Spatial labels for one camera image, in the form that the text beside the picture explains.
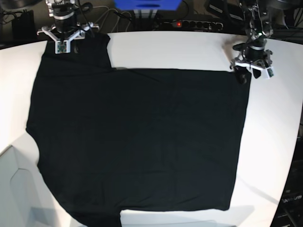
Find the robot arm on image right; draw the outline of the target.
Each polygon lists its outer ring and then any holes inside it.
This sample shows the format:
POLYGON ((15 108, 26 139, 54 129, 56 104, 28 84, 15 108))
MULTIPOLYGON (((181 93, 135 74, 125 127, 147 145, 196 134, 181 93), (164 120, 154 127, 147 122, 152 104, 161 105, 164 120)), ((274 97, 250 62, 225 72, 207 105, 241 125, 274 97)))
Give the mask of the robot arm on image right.
POLYGON ((266 44, 273 29, 267 4, 262 0, 241 0, 240 6, 248 39, 232 47, 239 55, 231 60, 230 68, 240 84, 245 84, 249 76, 270 79, 274 76, 271 60, 273 53, 266 49, 266 44))

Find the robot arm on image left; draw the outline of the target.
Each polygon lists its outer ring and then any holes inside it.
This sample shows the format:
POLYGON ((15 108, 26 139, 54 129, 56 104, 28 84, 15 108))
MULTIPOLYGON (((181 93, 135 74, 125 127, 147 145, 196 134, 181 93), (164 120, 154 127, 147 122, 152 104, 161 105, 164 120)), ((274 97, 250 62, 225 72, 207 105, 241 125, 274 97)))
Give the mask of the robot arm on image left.
POLYGON ((86 34, 94 36, 99 25, 89 22, 86 14, 91 12, 90 2, 81 4, 79 0, 47 0, 49 16, 53 18, 52 26, 43 26, 37 34, 45 34, 54 41, 56 54, 70 53, 74 40, 85 39, 86 34))

